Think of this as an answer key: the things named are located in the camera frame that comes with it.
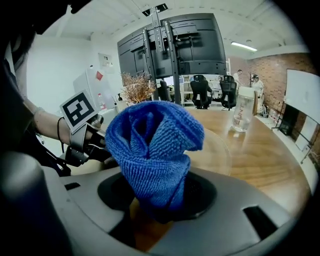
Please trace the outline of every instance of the blue microfiber towel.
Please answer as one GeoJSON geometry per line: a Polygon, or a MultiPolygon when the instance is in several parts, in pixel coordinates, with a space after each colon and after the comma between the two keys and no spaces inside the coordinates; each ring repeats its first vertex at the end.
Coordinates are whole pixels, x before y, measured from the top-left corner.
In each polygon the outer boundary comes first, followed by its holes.
{"type": "Polygon", "coordinates": [[[145,101],[114,118],[105,142],[144,210],[175,211],[190,168],[184,151],[201,150],[204,137],[203,126],[181,106],[145,101]]]}

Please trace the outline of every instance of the round table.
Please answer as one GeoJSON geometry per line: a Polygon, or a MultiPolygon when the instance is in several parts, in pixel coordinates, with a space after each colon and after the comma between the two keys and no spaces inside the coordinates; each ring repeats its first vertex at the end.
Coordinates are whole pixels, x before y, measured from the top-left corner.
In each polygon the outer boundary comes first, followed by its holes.
{"type": "MultiPolygon", "coordinates": [[[[226,144],[231,158],[230,176],[260,189],[293,216],[303,210],[311,194],[308,182],[297,160],[271,129],[254,117],[246,133],[238,133],[231,128],[232,112],[189,112],[226,144]]],[[[201,168],[212,154],[204,150],[203,157],[191,157],[191,165],[201,168]]]]}

